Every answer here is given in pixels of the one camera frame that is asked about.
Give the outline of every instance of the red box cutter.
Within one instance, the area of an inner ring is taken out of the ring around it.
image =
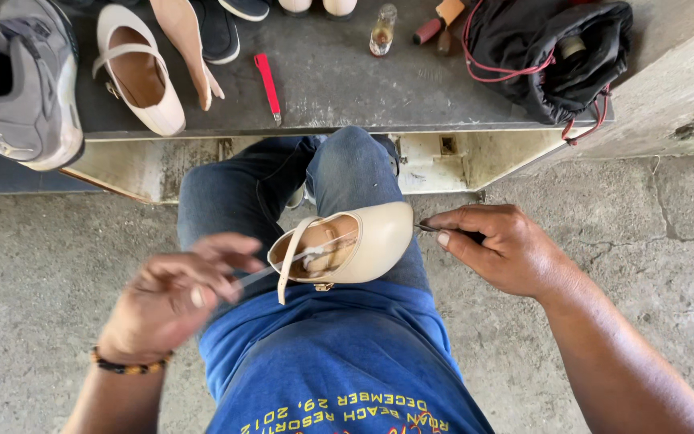
[[[269,107],[272,109],[272,116],[275,118],[275,123],[280,126],[283,122],[280,116],[280,104],[278,104],[278,93],[275,91],[275,82],[272,81],[272,72],[269,70],[269,62],[267,62],[266,54],[257,54],[253,56],[256,67],[261,71],[261,78],[264,80],[264,88],[267,91],[267,99]]]

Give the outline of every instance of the concrete floor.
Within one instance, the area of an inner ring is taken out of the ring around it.
[[[694,158],[564,163],[486,193],[540,223],[694,388]],[[424,216],[475,199],[408,200]],[[177,249],[176,214],[112,194],[0,197],[0,432],[57,432],[121,286],[149,255]],[[586,432],[537,303],[489,287],[432,236],[420,243],[454,356],[493,427]],[[202,432],[213,406],[189,344],[169,369],[160,431]]]

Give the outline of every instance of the blue t-shirt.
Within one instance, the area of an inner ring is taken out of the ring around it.
[[[266,293],[205,331],[207,432],[494,432],[429,293],[387,282]]]

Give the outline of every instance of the shoe strap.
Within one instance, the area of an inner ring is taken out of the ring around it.
[[[159,67],[162,68],[162,71],[165,74],[165,80],[169,79],[167,66],[165,66],[165,59],[163,59],[159,52],[152,48],[151,45],[146,44],[121,44],[105,53],[102,53],[98,59],[92,63],[92,78],[96,78],[96,73],[98,73],[98,70],[101,68],[101,66],[105,65],[106,62],[114,59],[115,57],[119,57],[122,54],[128,53],[146,53],[153,55],[154,59],[157,59],[159,62]]]
[[[314,222],[323,220],[323,217],[311,215],[302,220],[291,234],[291,241],[288,243],[288,250],[285,251],[283,265],[280,267],[280,279],[278,279],[278,303],[285,304],[285,285],[288,283],[288,275],[291,274],[291,264],[293,264],[294,253],[298,243],[302,241],[304,231]]]

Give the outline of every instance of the black drawstring bag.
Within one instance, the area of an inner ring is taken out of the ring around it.
[[[575,144],[567,133],[578,114],[593,104],[595,128],[606,117],[609,84],[628,68],[632,24],[631,5],[625,2],[480,0],[465,23],[462,45],[470,76],[538,122],[567,122],[564,139]],[[557,46],[573,39],[585,50],[570,70]],[[599,95],[604,95],[602,111]]]

